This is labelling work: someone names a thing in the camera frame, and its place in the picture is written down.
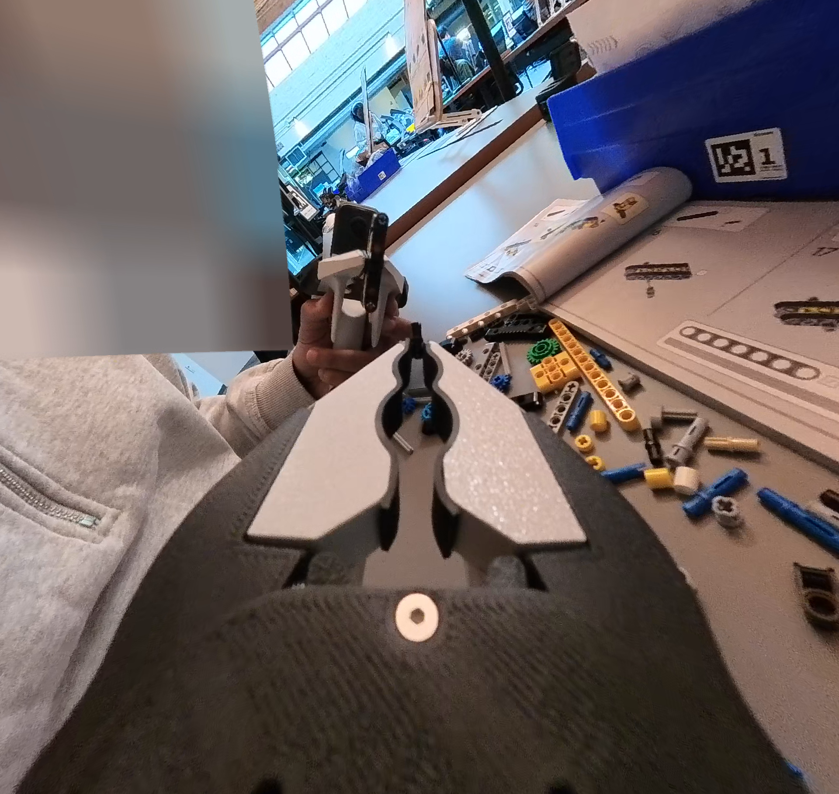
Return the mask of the light grey short lego beam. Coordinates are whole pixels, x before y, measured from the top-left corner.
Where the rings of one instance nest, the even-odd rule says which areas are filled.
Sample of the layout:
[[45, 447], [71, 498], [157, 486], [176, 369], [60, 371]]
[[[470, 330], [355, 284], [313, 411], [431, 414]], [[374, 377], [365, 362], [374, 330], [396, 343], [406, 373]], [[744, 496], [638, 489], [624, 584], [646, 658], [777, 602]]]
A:
[[547, 422], [553, 432], [561, 432], [570, 411], [576, 403], [579, 391], [580, 385], [577, 380], [569, 380], [559, 391], [557, 402]]

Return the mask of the light grey long lego beam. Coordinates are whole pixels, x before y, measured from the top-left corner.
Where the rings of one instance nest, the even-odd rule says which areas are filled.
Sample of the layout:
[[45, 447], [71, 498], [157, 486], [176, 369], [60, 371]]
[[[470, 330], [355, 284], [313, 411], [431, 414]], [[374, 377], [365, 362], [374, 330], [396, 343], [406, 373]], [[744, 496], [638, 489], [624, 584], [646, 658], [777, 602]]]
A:
[[503, 341], [493, 341], [486, 344], [476, 354], [472, 369], [482, 380], [487, 382], [498, 376], [511, 376], [512, 366], [507, 344]]

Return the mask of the black angled lego connector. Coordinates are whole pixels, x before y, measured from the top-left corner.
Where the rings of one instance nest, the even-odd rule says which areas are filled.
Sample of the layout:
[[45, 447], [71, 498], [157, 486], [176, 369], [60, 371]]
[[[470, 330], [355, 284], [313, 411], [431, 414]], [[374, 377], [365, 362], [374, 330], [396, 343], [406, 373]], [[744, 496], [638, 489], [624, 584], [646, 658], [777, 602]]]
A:
[[838, 589], [835, 570], [793, 562], [794, 583], [804, 618], [824, 631], [838, 629]]

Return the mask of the blue parts bin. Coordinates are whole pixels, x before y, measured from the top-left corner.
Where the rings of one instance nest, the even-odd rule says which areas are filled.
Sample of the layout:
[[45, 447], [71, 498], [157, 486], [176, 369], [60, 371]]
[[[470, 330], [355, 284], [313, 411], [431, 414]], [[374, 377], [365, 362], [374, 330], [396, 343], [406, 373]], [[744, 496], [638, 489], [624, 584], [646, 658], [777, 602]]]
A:
[[400, 171], [400, 168], [401, 164], [395, 149], [385, 148], [378, 151], [376, 156], [368, 161], [364, 169], [358, 174], [357, 181], [363, 192], [371, 193], [391, 179]]

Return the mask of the long yellow lego beam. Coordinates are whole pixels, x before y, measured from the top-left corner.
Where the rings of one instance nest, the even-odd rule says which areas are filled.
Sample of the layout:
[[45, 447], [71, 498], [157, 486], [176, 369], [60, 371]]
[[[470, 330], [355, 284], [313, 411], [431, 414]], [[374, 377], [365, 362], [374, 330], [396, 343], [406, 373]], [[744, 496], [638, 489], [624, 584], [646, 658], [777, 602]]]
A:
[[551, 318], [548, 326], [619, 427], [625, 432], [640, 431], [641, 422], [635, 410], [629, 405], [626, 396], [611, 381], [603, 367], [584, 350], [568, 327], [558, 318]]

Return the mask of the lego instruction booklet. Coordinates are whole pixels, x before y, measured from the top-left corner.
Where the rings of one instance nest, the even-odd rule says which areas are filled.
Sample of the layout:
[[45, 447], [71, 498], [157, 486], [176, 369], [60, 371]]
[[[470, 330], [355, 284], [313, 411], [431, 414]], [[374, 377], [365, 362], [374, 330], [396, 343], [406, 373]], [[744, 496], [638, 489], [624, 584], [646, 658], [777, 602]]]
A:
[[837, 202], [692, 191], [659, 167], [556, 200], [465, 275], [837, 468]]

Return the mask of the black steel column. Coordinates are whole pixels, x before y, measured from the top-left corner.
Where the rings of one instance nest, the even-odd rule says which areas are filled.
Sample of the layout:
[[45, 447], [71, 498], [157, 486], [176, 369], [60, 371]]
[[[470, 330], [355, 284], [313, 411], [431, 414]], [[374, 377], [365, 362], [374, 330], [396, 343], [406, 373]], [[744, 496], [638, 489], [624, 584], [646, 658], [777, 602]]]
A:
[[482, 47], [488, 67], [498, 89], [502, 103], [509, 102], [515, 97], [515, 88], [510, 80], [509, 72], [502, 60], [498, 46], [492, 36], [491, 29], [482, 12], [479, 0], [462, 0], [467, 17], [475, 29], [476, 36]]

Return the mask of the black device box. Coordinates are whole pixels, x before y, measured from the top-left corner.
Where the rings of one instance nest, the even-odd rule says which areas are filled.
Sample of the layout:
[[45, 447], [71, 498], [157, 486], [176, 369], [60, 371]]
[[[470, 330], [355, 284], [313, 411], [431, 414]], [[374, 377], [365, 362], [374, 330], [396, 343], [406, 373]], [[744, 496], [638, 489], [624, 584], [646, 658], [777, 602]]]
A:
[[550, 56], [551, 79], [557, 85], [573, 86], [582, 68], [580, 45], [569, 39], [555, 47]]

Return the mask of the white long lego beam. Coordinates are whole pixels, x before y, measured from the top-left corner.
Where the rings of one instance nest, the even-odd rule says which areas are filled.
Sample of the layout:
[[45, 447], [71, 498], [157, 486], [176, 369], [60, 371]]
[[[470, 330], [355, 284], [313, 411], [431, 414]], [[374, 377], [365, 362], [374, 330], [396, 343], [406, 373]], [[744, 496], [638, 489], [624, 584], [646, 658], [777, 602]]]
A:
[[511, 299], [481, 314], [467, 319], [465, 322], [450, 328], [446, 332], [446, 338], [464, 339], [469, 338], [486, 328], [491, 327], [498, 321], [514, 315], [519, 311], [519, 300]]

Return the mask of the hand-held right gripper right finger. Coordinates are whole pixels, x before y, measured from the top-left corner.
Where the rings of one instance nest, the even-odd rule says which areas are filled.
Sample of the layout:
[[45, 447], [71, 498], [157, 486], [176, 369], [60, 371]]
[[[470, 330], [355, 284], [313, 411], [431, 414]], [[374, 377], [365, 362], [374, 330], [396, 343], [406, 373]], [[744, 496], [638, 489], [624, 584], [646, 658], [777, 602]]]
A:
[[586, 534], [527, 414], [436, 342], [429, 390], [440, 556], [460, 556], [491, 586], [548, 586], [534, 557], [584, 548]]

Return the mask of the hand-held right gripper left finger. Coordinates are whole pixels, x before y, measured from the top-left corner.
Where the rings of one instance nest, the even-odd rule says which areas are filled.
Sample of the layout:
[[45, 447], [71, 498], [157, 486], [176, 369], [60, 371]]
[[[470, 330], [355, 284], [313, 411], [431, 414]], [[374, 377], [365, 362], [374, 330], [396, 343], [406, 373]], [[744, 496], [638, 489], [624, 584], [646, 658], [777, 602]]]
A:
[[297, 558], [326, 553], [362, 573], [382, 546], [380, 521], [398, 498], [399, 456], [384, 429], [404, 385], [400, 342], [319, 399], [284, 456], [246, 546]]

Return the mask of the wooden display stand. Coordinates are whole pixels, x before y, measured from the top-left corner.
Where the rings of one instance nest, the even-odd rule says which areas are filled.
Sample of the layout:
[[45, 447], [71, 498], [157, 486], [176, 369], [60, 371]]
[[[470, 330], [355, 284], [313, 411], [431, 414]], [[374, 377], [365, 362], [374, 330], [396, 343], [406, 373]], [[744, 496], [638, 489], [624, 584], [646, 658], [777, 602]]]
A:
[[484, 121], [480, 110], [444, 111], [438, 36], [425, 0], [404, 0], [404, 40], [415, 130], [479, 126]]

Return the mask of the person's left hand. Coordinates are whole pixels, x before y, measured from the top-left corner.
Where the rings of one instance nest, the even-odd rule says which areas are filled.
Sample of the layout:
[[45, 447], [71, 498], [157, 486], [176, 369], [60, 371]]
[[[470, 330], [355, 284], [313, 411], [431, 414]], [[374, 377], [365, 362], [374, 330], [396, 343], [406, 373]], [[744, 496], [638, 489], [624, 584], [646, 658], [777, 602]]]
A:
[[383, 319], [378, 345], [368, 350], [334, 349], [331, 342], [333, 293], [310, 299], [300, 310], [299, 335], [292, 354], [293, 368], [299, 382], [314, 399], [368, 366], [397, 343], [409, 338], [411, 323], [399, 315], [393, 298]]

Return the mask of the person's left forearm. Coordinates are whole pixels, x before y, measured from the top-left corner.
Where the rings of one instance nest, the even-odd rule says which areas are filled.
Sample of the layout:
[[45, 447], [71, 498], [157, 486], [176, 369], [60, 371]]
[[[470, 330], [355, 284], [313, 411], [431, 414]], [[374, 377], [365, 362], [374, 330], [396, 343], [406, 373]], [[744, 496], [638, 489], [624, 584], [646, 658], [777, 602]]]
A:
[[198, 412], [238, 457], [245, 457], [288, 418], [314, 403], [290, 357], [246, 369], [224, 395], [193, 399]]

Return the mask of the scattered small lego pieces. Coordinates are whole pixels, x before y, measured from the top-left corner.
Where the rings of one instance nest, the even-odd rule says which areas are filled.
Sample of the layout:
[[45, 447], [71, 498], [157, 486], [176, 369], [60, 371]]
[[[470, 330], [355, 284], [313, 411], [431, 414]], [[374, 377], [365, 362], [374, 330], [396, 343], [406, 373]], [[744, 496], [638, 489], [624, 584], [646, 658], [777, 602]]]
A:
[[[584, 350], [632, 407], [645, 388], [637, 373], [615, 372], [602, 350]], [[753, 527], [770, 525], [837, 557], [837, 512], [790, 497], [801, 468], [815, 469], [811, 462], [772, 440], [725, 436], [722, 418], [713, 418], [706, 406], [661, 408], [657, 414], [635, 410], [642, 428], [625, 432], [583, 375], [581, 382], [565, 429], [605, 480], [620, 488], [644, 483], [656, 499], [678, 502], [687, 522], [714, 521], [740, 542], [754, 536]]]

